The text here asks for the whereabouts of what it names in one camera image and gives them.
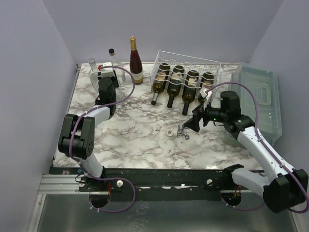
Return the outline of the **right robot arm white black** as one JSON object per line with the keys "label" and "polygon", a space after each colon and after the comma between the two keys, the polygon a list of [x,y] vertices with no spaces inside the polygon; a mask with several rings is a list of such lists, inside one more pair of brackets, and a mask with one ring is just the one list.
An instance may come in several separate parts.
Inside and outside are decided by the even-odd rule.
{"label": "right robot arm white black", "polygon": [[296,170],[274,150],[264,139],[249,116],[241,113],[239,96],[234,91],[221,93],[220,108],[211,106],[212,91],[202,88],[200,95],[204,102],[193,110],[193,116],[184,126],[195,132],[200,130],[199,122],[222,123],[225,130],[238,140],[257,160],[265,176],[255,174],[242,165],[225,168],[222,184],[227,189],[243,186],[261,196],[266,206],[279,213],[302,203],[308,203],[308,174]]}

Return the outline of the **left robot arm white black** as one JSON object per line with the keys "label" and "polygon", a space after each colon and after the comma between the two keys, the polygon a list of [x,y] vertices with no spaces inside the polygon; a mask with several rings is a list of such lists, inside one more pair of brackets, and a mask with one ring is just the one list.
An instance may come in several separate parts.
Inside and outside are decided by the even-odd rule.
{"label": "left robot arm white black", "polygon": [[97,191],[104,190],[107,185],[105,168],[95,157],[94,139],[95,127],[103,121],[113,117],[117,102],[116,90],[119,83],[115,71],[99,71],[97,75],[92,74],[91,80],[94,81],[95,90],[98,96],[95,100],[95,106],[101,106],[109,103],[113,105],[99,108],[81,118],[75,114],[66,114],[63,120],[60,138],[58,141],[58,150],[67,157],[77,161],[80,167],[86,172],[86,175],[92,177],[90,185]]}

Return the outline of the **clear bottle dark cork stopper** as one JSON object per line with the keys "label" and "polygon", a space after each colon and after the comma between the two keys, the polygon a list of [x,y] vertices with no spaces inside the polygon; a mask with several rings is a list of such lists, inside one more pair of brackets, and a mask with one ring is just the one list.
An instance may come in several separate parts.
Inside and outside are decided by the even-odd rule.
{"label": "clear bottle dark cork stopper", "polygon": [[[113,66],[123,67],[122,63],[117,59],[115,55],[115,50],[113,48],[109,49],[109,55],[110,55],[110,60]],[[116,72],[119,82],[123,84],[126,81],[125,72],[119,68],[114,68],[113,70]]]}

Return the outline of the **red wine bottle gold cap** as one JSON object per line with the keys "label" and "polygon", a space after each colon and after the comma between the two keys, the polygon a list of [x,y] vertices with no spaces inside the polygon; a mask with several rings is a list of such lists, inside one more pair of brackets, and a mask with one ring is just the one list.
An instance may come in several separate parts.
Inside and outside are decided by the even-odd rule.
{"label": "red wine bottle gold cap", "polygon": [[130,37],[130,47],[130,72],[133,75],[135,84],[140,85],[143,82],[143,68],[139,53],[137,51],[136,38],[134,36]]}

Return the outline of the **clear bottle silver stopper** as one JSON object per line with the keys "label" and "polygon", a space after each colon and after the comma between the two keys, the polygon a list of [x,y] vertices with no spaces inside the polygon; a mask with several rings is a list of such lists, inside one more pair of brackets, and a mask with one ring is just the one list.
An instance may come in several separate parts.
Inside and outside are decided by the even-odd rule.
{"label": "clear bottle silver stopper", "polygon": [[124,93],[123,93],[123,90],[122,90],[122,80],[117,80],[118,82],[118,87],[115,89],[116,90],[116,99],[117,101],[120,101],[124,98]]}
{"label": "clear bottle silver stopper", "polygon": [[98,92],[98,66],[96,64],[96,61],[94,58],[90,58],[88,60],[88,63],[90,65],[90,71],[89,71],[89,79],[91,81],[92,86],[94,87],[95,91]]}

